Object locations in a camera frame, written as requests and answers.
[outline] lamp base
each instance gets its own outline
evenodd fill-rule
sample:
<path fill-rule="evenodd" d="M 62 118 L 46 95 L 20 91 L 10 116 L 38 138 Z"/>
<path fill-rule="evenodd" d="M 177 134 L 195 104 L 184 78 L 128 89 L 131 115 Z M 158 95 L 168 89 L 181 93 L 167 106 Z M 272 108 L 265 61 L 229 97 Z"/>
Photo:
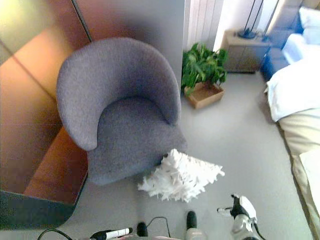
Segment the lamp base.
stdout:
<path fill-rule="evenodd" d="M 243 39 L 254 39 L 257 34 L 247 28 L 246 30 L 238 31 L 237 35 Z"/>

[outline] armchair seat cushion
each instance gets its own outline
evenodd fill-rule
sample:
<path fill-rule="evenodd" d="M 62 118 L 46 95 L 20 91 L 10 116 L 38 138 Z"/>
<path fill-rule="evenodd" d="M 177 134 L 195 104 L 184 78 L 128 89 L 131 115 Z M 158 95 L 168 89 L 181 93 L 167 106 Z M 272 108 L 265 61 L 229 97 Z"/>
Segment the armchair seat cushion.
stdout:
<path fill-rule="evenodd" d="M 117 100 L 99 119 L 97 147 L 88 152 L 88 177 L 97 185 L 115 182 L 159 165 L 174 148 L 186 152 L 187 142 L 154 102 L 142 97 Z"/>

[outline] gray carpet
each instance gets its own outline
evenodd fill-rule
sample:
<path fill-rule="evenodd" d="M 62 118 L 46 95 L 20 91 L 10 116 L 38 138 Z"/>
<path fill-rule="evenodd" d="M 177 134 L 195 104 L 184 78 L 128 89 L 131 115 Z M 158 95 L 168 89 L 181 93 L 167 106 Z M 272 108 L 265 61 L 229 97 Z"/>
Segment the gray carpet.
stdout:
<path fill-rule="evenodd" d="M 299 200 L 291 163 L 277 126 L 270 121 L 257 74 L 229 74 L 221 102 L 194 110 L 182 98 L 181 128 L 188 153 L 223 166 L 224 177 L 206 187 L 191 203 L 161 202 L 137 191 L 141 176 L 99 187 L 87 182 L 72 217 L 59 229 L 72 238 L 89 237 L 104 229 L 135 228 L 139 221 L 168 217 L 171 235 L 183 239 L 189 210 L 209 240 L 232 239 L 232 218 L 217 214 L 232 205 L 231 193 L 247 196 L 257 211 L 260 232 L 269 240 L 312 239 Z M 41 231 L 1 231 L 0 239 L 36 239 Z M 155 220 L 153 235 L 165 235 L 166 226 Z M 49 233 L 45 239 L 57 238 Z"/>

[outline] green leaves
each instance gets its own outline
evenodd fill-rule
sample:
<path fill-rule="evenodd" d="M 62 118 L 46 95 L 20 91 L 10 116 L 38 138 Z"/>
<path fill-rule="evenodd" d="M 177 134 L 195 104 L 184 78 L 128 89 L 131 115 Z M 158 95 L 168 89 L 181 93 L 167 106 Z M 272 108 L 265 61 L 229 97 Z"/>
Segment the green leaves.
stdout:
<path fill-rule="evenodd" d="M 219 86 L 226 81 L 227 72 L 223 64 L 228 53 L 224 49 L 210 51 L 206 46 L 195 43 L 192 48 L 183 53 L 181 87 L 190 87 L 187 94 L 193 91 L 196 83 L 209 82 Z"/>

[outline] cardboard box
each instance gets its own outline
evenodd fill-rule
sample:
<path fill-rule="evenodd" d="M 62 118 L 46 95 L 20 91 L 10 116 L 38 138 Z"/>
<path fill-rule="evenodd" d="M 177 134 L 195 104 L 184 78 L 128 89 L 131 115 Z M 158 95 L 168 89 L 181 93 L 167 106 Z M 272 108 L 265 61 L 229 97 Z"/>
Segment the cardboard box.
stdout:
<path fill-rule="evenodd" d="M 195 85 L 193 92 L 187 96 L 187 92 L 190 88 L 184 88 L 184 95 L 189 99 L 190 103 L 195 109 L 201 109 L 207 105 L 219 101 L 224 95 L 225 91 L 217 86 L 212 85 L 209 87 L 207 84 L 199 82 Z"/>

